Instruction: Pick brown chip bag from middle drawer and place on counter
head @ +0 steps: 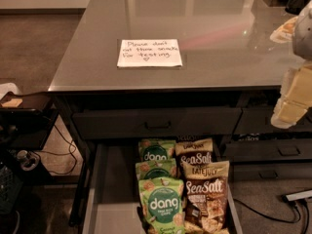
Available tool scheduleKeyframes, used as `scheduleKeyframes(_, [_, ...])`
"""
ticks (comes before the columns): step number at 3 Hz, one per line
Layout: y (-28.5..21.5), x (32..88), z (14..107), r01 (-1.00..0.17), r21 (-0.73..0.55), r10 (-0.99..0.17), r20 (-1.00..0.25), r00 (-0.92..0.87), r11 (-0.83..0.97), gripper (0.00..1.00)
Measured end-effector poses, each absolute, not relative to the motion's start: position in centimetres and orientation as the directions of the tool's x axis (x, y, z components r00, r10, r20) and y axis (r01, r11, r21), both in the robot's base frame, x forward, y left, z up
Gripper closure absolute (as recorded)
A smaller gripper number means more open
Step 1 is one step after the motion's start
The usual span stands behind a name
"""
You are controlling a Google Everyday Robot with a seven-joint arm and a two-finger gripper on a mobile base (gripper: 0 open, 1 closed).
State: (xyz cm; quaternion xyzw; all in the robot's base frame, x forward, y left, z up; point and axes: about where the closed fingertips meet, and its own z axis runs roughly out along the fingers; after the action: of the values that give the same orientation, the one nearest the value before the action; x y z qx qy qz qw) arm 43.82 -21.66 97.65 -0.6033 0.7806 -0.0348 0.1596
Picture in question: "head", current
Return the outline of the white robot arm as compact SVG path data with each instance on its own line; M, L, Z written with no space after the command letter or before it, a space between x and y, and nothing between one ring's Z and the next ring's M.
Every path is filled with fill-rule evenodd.
M312 1L298 16L274 30L270 40L279 44L291 43L293 53L304 59L300 68L290 68L285 73L281 96L271 117L274 127L288 129L312 107Z

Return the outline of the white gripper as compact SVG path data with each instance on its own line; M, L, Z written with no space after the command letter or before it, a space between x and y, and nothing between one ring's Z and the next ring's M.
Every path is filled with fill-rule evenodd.
M288 129L306 114L312 106L312 61L307 60L298 69L289 69L281 87L281 99L277 101L271 124Z

